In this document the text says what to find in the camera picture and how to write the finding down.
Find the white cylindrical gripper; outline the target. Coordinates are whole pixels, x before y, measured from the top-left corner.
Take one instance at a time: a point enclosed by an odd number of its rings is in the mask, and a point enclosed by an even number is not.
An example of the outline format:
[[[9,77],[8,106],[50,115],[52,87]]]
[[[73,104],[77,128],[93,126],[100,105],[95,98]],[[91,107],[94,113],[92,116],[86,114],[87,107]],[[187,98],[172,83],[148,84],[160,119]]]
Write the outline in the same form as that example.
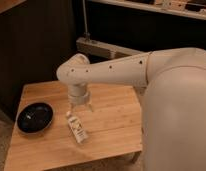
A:
[[[70,101],[70,111],[74,110],[74,104],[85,104],[90,99],[90,93],[86,84],[77,84],[68,86],[68,98]],[[91,103],[87,103],[91,112],[94,112]]]

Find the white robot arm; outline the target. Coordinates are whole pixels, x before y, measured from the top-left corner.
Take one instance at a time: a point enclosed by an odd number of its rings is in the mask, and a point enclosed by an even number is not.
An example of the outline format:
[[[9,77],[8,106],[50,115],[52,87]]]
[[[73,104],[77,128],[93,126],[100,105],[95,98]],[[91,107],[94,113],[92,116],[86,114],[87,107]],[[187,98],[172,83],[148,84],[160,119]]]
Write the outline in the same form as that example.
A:
[[[206,50],[159,50],[95,64],[76,54],[56,74],[73,104],[89,99],[89,83],[135,88],[142,97],[144,171],[206,171]]]

